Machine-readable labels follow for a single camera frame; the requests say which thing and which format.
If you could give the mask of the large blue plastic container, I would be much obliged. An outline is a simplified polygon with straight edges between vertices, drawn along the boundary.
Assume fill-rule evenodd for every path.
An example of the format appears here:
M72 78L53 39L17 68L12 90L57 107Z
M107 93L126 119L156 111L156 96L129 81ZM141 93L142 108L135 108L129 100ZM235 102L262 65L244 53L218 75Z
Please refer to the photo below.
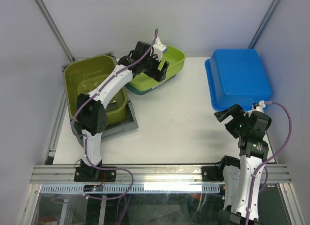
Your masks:
M216 49L204 65L215 111L236 103L249 111L254 102L268 101L272 96L264 67L254 49Z

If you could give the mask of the right aluminium corner post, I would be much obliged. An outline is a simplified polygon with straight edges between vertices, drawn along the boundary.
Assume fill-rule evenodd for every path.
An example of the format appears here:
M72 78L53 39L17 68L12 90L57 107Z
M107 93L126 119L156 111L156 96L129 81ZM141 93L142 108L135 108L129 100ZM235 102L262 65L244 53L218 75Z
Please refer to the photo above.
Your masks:
M281 0L272 0L270 2L257 30L255 31L250 43L248 44L247 49L255 49L258 41L260 40L263 32L265 31L269 21L271 20L271 17L273 16L280 2Z

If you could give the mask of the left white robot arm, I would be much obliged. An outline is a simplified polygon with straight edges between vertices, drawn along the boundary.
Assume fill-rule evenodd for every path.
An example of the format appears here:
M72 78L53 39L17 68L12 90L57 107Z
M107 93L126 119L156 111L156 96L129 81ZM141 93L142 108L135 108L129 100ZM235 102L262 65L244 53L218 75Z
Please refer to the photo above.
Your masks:
M88 94L81 93L77 98L77 111L74 120L81 127L84 156L80 167L90 180L101 177L102 158L101 137L108 124L106 108L112 98L135 76L144 73L157 82L166 78L169 62L159 69L167 47L156 37L151 44L139 41L134 50L119 59L109 76Z

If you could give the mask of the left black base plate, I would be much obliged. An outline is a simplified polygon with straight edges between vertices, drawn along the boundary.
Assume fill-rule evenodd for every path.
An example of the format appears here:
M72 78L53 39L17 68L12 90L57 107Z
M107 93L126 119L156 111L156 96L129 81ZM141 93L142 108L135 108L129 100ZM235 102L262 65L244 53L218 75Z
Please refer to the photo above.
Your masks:
M107 170L99 170L90 166L77 167L74 181L75 182L115 182L116 170L108 168Z

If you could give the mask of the teal plastic tub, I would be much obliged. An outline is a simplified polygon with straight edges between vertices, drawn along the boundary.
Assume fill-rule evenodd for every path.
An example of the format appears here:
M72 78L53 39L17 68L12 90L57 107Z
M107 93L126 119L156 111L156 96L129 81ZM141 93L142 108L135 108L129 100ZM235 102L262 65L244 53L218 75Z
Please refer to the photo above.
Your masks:
M171 76L167 80L163 80L161 82L155 81L153 78L146 76L145 74L141 74L136 76L130 83L127 83L125 87L130 91L137 95L144 95L155 88L167 83L172 80L174 76Z

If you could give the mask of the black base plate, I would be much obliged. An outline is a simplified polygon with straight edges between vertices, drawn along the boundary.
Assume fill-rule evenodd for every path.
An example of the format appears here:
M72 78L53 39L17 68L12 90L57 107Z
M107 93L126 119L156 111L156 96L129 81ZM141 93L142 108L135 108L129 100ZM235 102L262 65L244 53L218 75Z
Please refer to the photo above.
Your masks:
M116 170L108 168L107 170L99 170L90 166L77 167L74 181L75 182L115 182Z
M224 178L217 166L204 166L201 168L201 176L203 182L223 182Z

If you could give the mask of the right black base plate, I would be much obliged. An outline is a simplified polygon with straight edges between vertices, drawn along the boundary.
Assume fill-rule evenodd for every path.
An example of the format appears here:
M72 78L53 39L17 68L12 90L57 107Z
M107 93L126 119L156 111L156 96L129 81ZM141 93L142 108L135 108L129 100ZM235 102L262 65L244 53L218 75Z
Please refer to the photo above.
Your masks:
M223 182L224 178L217 166L204 166L201 168L201 176L203 182Z

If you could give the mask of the aluminium front rail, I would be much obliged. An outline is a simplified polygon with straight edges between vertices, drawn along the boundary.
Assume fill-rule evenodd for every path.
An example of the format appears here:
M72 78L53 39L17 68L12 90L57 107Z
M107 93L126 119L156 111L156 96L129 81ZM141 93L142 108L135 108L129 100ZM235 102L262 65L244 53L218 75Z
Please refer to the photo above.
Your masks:
M215 181L209 176L205 168L214 167L213 164L181 164L181 165L118 165L130 171L135 184L148 182L173 183L223 183ZM36 165L30 179L31 184L73 184L80 176L78 166L74 165ZM268 184L292 183L288 168L284 164L270 163L266 165Z

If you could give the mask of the aluminium corner post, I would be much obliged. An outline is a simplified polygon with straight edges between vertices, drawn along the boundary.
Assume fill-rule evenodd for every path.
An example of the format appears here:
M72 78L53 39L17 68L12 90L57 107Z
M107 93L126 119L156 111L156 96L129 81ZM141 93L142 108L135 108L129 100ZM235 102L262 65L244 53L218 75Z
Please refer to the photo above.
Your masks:
M271 17L273 16L280 2L281 0L272 0L270 2L257 30L255 31L250 43L248 44L247 49L255 49L258 41L260 40L263 32L265 31L269 21L271 20Z
M70 62L75 60L43 0L34 0L57 42Z

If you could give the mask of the grey plastic tray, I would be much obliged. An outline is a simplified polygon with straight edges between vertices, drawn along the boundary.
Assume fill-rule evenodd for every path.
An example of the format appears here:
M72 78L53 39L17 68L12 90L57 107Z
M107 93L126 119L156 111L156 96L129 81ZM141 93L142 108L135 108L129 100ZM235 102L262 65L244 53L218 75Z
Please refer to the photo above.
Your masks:
M78 95L88 94L99 86L116 64L117 59L113 52L107 52L62 65L70 121L77 110ZM138 128L134 108L125 88L122 88L108 104L107 116L108 125L102 133L102 139Z

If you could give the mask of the left aluminium corner post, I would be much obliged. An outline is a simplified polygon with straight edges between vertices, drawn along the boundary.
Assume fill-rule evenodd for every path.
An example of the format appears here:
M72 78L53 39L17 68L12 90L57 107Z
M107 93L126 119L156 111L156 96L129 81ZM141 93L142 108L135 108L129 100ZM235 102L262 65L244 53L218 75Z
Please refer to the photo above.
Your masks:
M43 0L34 0L57 42L70 62L75 60Z

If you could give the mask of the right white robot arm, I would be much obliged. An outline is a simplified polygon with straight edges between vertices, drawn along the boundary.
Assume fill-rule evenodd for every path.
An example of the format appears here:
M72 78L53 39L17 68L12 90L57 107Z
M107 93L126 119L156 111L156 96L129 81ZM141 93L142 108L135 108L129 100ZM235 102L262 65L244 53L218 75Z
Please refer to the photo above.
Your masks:
M219 212L219 225L257 225L258 194L262 170L269 146L264 141L271 117L264 113L265 102L254 103L246 112L239 104L216 112L219 122L232 116L226 130L238 139L239 157L224 156L217 167L217 176L225 182L224 208Z

